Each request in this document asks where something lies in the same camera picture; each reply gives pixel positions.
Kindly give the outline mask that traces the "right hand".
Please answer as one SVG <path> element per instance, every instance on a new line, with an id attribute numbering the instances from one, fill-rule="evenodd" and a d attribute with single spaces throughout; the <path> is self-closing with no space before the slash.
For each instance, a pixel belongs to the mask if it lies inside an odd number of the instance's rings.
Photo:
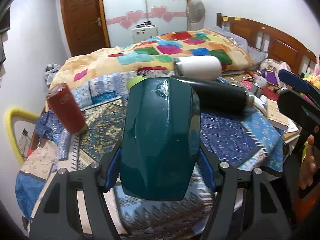
<path id="1" fill-rule="evenodd" d="M 308 137 L 305 158 L 303 159 L 299 173 L 300 187 L 304 190 L 307 186 L 311 186 L 313 183 L 313 175 L 317 169 L 316 159 L 313 153 L 313 141 L 314 136 Z"/>

